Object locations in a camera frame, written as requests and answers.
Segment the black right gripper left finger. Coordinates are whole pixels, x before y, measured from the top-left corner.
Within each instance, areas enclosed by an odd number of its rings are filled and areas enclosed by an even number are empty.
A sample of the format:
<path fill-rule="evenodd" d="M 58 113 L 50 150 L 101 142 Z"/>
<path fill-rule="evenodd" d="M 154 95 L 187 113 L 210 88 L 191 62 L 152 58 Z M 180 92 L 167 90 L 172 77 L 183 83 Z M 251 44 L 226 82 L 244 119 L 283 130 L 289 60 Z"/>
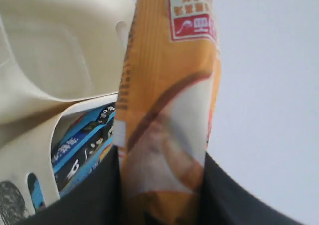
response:
<path fill-rule="evenodd" d="M 119 225 L 121 182 L 117 147 L 70 193 L 19 225 Z"/>

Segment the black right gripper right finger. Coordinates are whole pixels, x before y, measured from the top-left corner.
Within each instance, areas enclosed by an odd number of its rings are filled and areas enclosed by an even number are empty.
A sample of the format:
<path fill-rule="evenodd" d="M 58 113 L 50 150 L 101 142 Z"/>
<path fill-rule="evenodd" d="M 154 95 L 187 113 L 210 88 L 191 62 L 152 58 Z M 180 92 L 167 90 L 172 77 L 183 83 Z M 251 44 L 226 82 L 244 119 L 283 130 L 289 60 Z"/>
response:
<path fill-rule="evenodd" d="M 298 225 L 237 184 L 207 153 L 198 225 Z"/>

